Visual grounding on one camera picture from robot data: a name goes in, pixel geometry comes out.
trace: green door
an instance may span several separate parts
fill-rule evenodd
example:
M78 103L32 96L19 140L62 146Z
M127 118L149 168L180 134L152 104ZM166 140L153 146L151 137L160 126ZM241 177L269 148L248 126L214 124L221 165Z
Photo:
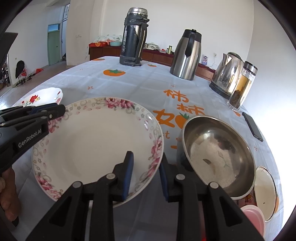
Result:
M49 65L55 64L61 60L59 30L48 32L47 51Z

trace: kettle base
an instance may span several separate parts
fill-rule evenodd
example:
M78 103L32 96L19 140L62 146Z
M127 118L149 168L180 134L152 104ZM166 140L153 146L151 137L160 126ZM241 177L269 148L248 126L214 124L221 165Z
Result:
M217 86L216 84L214 84L213 82L211 82L211 83L209 84L209 87L210 87L213 91L215 91L217 94L221 95L223 98L229 100L230 96L227 95L227 94L225 94L223 91L219 90L219 89L218 89L218 86Z
M128 66L141 66L141 59L140 58L131 58L120 55L119 63Z

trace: metal pivot bolt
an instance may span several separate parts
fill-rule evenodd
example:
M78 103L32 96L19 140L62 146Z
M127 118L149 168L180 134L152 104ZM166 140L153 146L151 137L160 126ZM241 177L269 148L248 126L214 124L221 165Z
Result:
M109 174L107 174L106 177L107 177L107 179L112 180L112 179L114 179L116 176L115 176L114 173L109 173Z
M73 184L72 184L72 186L74 187L74 188L79 188L79 187L81 187L81 182L74 182Z
M213 189L217 189L219 187L219 184L216 183L216 182L211 182L210 187L213 188Z
M177 178L178 180L184 180L184 179L185 179L185 176L184 176L183 174L177 174L177 175L176 175L176 178Z

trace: glass tea bottle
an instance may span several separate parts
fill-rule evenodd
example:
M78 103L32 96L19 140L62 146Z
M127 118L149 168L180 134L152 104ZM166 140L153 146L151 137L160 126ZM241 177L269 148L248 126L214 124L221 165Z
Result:
M230 96L227 105L234 111L238 111L242 106L246 96L254 82L258 69L249 62L244 63L244 68L239 76L239 80Z

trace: black thermos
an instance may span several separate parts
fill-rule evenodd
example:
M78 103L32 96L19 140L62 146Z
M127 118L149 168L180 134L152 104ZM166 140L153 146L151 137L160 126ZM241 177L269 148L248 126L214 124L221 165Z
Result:
M141 55L147 37L148 11L132 7L124 21L124 32L119 62L129 66L141 66Z

